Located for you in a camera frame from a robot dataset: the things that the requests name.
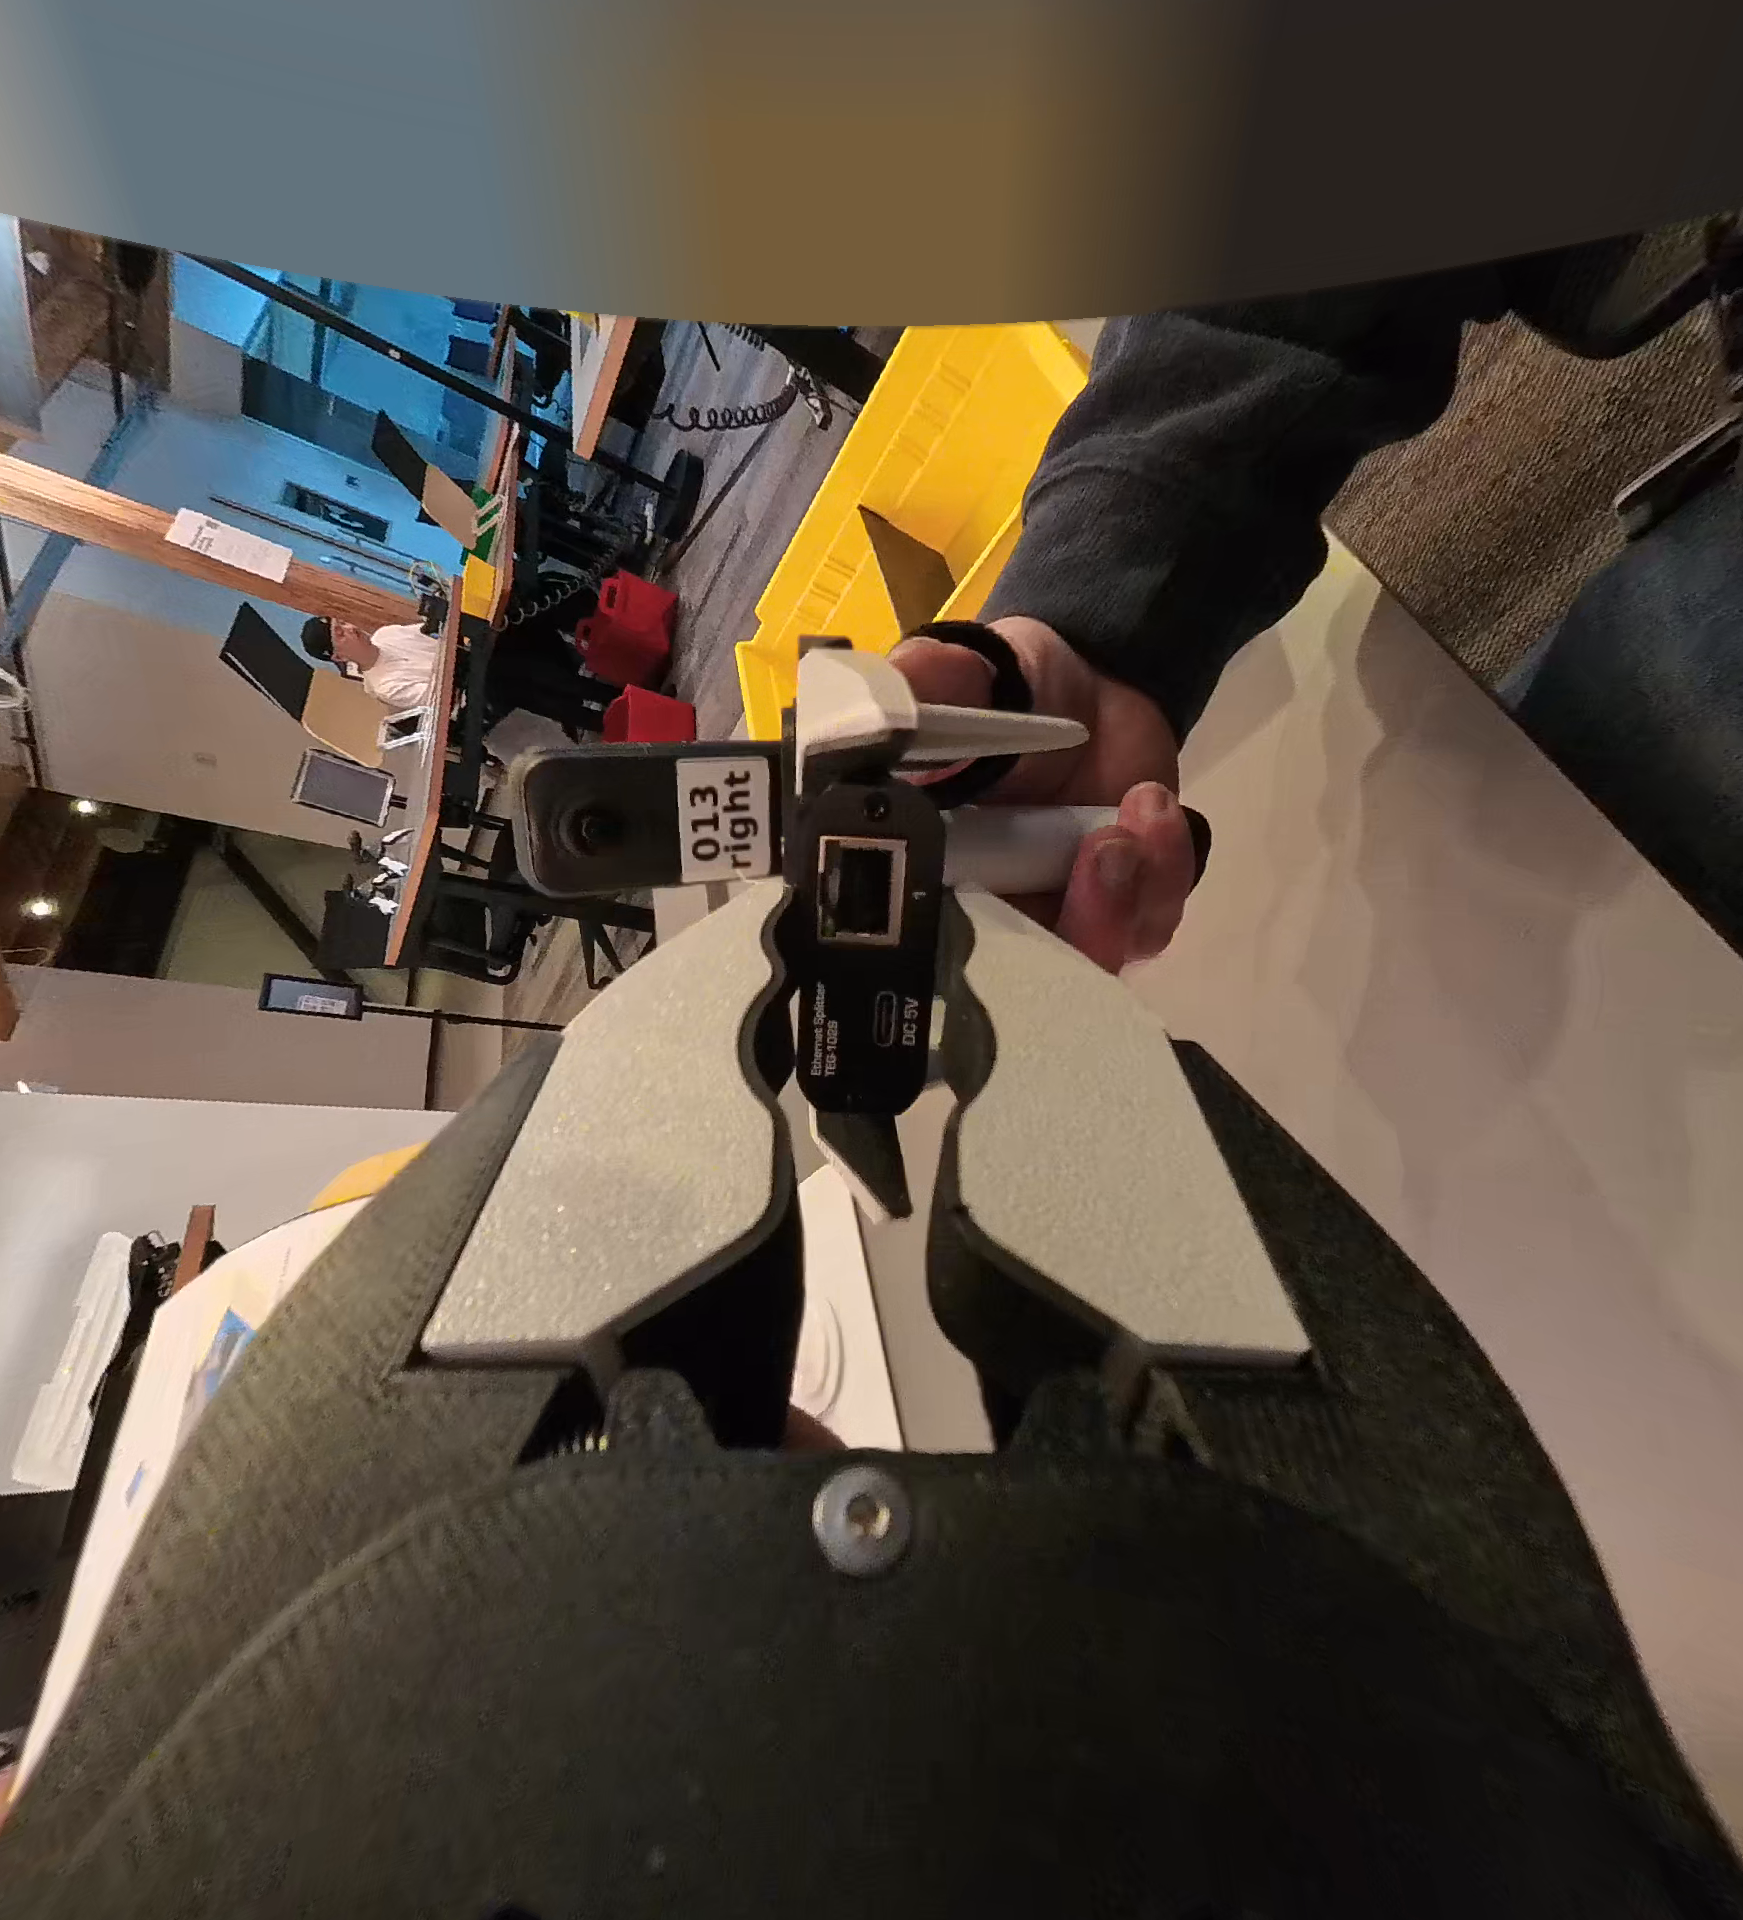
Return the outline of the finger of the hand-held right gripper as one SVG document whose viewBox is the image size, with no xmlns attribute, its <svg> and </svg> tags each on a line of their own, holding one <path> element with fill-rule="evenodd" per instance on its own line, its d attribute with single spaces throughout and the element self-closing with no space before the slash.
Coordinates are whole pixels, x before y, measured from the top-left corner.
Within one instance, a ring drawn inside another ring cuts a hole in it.
<svg viewBox="0 0 1743 1920">
<path fill-rule="evenodd" d="M 920 703 L 883 655 L 832 636 L 802 645 L 786 731 L 794 788 L 888 776 L 919 725 Z"/>
<path fill-rule="evenodd" d="M 915 1212 L 897 1120 L 813 1108 L 812 1137 L 874 1226 L 911 1220 Z"/>
</svg>

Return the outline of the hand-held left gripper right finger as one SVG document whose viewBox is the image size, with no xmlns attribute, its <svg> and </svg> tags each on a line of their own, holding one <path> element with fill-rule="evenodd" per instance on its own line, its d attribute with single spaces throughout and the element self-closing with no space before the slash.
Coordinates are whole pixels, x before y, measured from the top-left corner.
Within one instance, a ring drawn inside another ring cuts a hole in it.
<svg viewBox="0 0 1743 1920">
<path fill-rule="evenodd" d="M 931 1300 L 981 1369 L 1291 1369 L 1312 1341 L 1166 1026 L 974 886 L 947 933 L 954 1112 Z"/>
</svg>

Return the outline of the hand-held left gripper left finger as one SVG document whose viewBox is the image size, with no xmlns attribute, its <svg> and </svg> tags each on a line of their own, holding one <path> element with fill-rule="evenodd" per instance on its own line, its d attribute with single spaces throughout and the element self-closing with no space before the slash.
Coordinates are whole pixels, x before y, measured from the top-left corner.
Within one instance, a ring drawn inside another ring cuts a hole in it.
<svg viewBox="0 0 1743 1920">
<path fill-rule="evenodd" d="M 766 1071 L 781 879 L 638 962 L 565 1031 L 423 1331 L 438 1364 L 621 1369 L 715 1286 L 795 1331 L 799 1217 Z"/>
</svg>

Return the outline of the black ethernet splitter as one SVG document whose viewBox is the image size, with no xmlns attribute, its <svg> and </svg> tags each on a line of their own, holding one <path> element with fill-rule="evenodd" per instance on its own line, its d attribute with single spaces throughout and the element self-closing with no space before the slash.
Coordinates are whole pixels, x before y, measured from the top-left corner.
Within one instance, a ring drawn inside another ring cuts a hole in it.
<svg viewBox="0 0 1743 1920">
<path fill-rule="evenodd" d="M 781 947 L 815 1112 L 897 1116 L 925 1090 L 944 862 L 941 811 L 905 781 L 844 780 L 799 808 Z"/>
</svg>

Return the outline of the yellow divided storage bin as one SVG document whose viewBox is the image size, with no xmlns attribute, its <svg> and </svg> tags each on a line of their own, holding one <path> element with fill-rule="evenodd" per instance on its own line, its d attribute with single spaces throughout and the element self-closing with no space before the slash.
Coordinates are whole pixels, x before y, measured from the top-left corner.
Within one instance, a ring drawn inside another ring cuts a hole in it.
<svg viewBox="0 0 1743 1920">
<path fill-rule="evenodd" d="M 753 636 L 735 647 L 751 738 L 780 736 L 805 636 L 869 653 L 909 636 L 860 502 L 948 558 L 957 589 L 939 620 L 981 614 L 1019 541 L 1025 491 L 1087 372 L 1088 356 L 1057 323 L 903 330 L 763 589 Z"/>
</svg>

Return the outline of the person's right forearm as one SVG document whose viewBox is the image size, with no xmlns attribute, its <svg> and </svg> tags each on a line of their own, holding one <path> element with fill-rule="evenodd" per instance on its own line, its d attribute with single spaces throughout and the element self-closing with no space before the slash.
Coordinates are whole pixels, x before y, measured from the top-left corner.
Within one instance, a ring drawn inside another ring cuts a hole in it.
<svg viewBox="0 0 1743 1920">
<path fill-rule="evenodd" d="M 1109 321 L 986 619 L 1053 628 L 1185 742 L 1316 583 L 1356 468 L 1450 403 L 1490 309 L 1464 275 L 1427 275 Z"/>
</svg>

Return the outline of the person's right hand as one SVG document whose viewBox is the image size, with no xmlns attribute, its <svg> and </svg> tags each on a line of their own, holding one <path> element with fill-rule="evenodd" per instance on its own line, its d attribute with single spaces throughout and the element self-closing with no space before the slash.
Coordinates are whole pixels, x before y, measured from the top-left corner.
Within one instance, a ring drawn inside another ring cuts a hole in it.
<svg viewBox="0 0 1743 1920">
<path fill-rule="evenodd" d="M 1183 924 L 1204 864 L 1167 716 L 1034 619 L 1003 617 L 988 628 L 1017 658 L 1033 710 L 1076 721 L 1088 738 L 1066 753 L 1022 757 L 986 803 L 1116 810 L 1109 826 L 1080 842 L 1061 896 L 1012 904 L 1103 973 L 1158 958 Z"/>
</svg>

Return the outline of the long wooden desk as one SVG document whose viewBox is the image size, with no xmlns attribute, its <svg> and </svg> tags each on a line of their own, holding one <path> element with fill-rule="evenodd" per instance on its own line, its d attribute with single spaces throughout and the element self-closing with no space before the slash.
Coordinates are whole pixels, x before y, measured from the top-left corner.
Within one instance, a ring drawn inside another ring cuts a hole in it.
<svg viewBox="0 0 1743 1920">
<path fill-rule="evenodd" d="M 447 832 L 476 819 L 484 786 L 484 717 L 491 660 L 514 587 L 517 524 L 523 475 L 523 432 L 532 422 L 531 367 L 521 353 L 517 312 L 498 309 L 492 384 L 474 396 L 491 401 L 494 424 L 484 437 L 476 484 L 473 541 L 451 581 L 451 608 L 429 689 L 418 762 L 403 776 L 403 862 L 385 961 L 393 968 L 423 962 L 434 882 L 447 854 Z"/>
</svg>

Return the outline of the wooden clipboard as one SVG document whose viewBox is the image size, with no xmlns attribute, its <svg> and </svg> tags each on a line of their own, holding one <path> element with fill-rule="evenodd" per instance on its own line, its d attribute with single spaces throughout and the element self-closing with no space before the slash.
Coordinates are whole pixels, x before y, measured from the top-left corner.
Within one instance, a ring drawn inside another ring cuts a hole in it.
<svg viewBox="0 0 1743 1920">
<path fill-rule="evenodd" d="M 403 1167 L 413 1166 L 429 1140 L 372 1155 L 333 1176 L 307 1203 L 306 1214 L 367 1202 L 387 1187 Z"/>
</svg>

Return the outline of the white paper notice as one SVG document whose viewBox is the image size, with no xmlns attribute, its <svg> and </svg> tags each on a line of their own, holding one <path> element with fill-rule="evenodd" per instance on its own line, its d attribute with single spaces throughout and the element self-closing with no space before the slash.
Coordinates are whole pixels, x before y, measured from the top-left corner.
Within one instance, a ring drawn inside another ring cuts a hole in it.
<svg viewBox="0 0 1743 1920">
<path fill-rule="evenodd" d="M 288 581 L 296 558 L 288 544 L 265 541 L 195 508 L 176 513 L 166 543 L 272 584 Z"/>
</svg>

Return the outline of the printed instruction sheet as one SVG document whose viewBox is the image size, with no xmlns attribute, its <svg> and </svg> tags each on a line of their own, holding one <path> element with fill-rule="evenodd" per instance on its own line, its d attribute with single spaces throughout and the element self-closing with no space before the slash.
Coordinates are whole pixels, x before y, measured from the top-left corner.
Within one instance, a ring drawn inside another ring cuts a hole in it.
<svg viewBox="0 0 1743 1920">
<path fill-rule="evenodd" d="M 474 1202 L 418 1167 L 327 1229 L 296 1288 L 278 1234 L 231 1251 L 155 1315 L 98 1491 L 65 1629 L 13 1790 L 22 1825 L 77 1773 L 152 1758 L 268 1626 L 413 1502 L 432 1498 L 473 1379 L 416 1362 Z"/>
</svg>

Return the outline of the wooden beam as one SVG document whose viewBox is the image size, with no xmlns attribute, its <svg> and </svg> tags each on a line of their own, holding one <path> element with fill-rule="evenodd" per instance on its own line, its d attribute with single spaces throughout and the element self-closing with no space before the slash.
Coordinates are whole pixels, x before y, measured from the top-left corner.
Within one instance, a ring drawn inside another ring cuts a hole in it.
<svg viewBox="0 0 1743 1920">
<path fill-rule="evenodd" d="M 124 558 L 314 617 L 376 630 L 411 623 L 416 604 L 392 589 L 319 568 L 290 547 L 231 528 L 224 543 L 191 508 L 168 510 L 0 452 L 0 515 Z"/>
</svg>

